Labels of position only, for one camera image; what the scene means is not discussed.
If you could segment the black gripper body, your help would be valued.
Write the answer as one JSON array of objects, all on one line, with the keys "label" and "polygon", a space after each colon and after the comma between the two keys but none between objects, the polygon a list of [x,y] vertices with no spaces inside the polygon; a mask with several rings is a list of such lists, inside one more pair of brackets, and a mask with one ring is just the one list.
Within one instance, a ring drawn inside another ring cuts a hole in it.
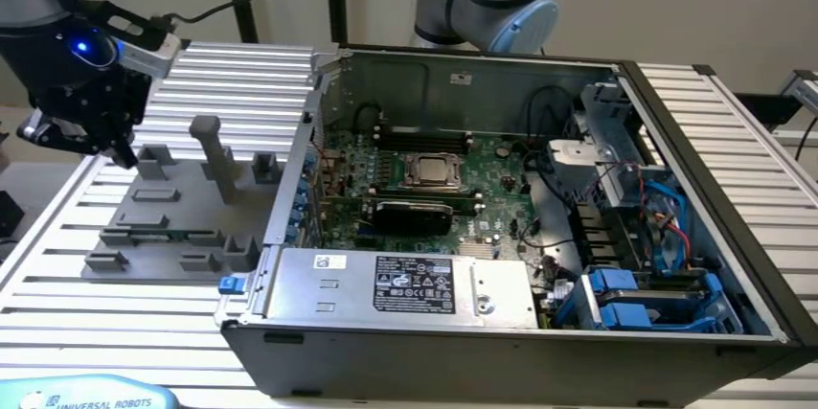
[{"label": "black gripper body", "polygon": [[132,135],[152,78],[118,62],[120,46],[102,29],[4,28],[1,58],[48,116],[80,125],[97,142]]}]

